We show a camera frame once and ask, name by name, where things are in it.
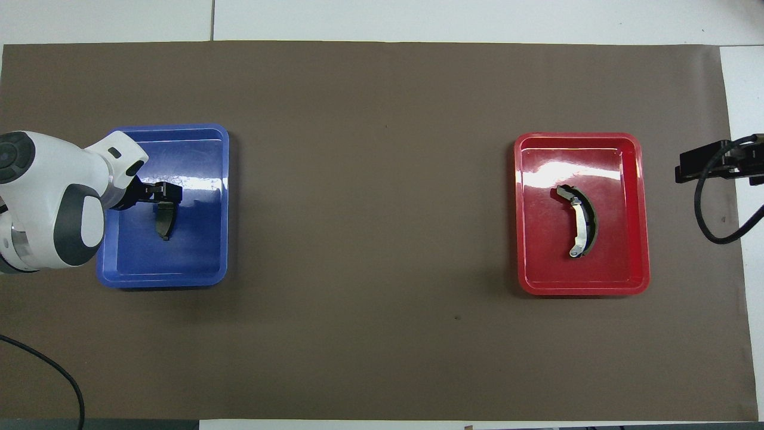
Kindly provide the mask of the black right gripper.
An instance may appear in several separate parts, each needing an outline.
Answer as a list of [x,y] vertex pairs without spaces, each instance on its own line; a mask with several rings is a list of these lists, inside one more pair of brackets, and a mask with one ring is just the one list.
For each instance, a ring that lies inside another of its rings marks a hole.
[[[701,179],[703,168],[723,147],[724,142],[713,142],[680,154],[679,165],[676,166],[676,183]],[[706,178],[761,179],[762,175],[763,143],[762,139],[753,139],[727,150],[721,157],[720,168],[709,169]]]

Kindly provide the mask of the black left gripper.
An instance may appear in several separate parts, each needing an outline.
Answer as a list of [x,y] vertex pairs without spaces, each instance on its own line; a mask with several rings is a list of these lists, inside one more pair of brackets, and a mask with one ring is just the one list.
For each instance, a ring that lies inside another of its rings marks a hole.
[[125,193],[113,210],[127,210],[137,203],[180,204],[183,188],[168,182],[144,183],[139,177],[132,177]]

